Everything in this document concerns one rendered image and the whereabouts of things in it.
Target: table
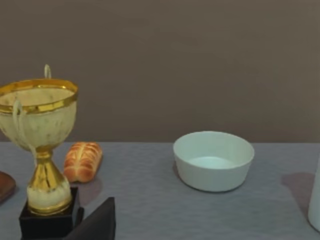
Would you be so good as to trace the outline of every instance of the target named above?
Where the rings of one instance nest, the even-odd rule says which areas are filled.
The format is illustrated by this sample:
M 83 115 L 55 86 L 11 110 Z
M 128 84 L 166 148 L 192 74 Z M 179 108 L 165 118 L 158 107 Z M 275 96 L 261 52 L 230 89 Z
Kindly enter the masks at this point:
M 62 170 L 72 143 L 54 151 Z M 307 210 L 319 158 L 313 143 L 257 143 L 245 183 L 208 193 L 175 175 L 172 143 L 100 143 L 95 181 L 79 185 L 85 217 L 106 198 L 116 201 L 116 240 L 318 240 Z M 34 166 L 31 154 L 0 143 L 0 169 L 18 190 L 0 205 L 0 239 L 20 239 L 18 217 Z

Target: brown wall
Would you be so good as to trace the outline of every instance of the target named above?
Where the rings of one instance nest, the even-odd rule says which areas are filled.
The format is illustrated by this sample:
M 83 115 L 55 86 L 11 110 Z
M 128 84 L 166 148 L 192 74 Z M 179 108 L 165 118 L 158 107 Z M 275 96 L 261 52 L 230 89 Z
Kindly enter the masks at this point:
M 315 142 L 319 27 L 319 0 L 5 0 L 0 83 L 77 83 L 72 141 Z

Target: trophy stem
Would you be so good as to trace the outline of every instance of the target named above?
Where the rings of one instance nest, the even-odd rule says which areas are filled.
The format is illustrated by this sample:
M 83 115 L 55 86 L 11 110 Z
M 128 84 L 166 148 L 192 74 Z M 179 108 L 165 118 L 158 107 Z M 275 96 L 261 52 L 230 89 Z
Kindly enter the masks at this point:
M 52 155 L 52 150 L 37 151 L 37 165 L 27 186 L 28 209 L 37 215 L 62 212 L 72 201 L 69 182 L 52 161 Z

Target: trophy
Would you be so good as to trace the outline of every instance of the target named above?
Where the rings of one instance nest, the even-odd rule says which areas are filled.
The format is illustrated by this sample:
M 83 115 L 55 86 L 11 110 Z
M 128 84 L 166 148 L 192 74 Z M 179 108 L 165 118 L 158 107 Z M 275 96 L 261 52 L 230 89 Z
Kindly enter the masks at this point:
M 83 218 L 78 189 L 55 166 L 53 150 L 74 127 L 78 87 L 51 78 L 22 80 L 0 87 L 0 129 L 33 155 L 35 170 L 19 217 L 22 239 L 63 238 Z

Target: round white dish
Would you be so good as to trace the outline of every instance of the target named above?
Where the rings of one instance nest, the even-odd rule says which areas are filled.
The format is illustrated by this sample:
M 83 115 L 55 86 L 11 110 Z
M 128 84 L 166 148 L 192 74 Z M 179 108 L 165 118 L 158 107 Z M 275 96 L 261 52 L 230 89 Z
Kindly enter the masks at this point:
M 208 192 L 239 187 L 255 155 L 248 141 L 217 131 L 184 135 L 175 141 L 173 152 L 181 180 L 192 188 Z

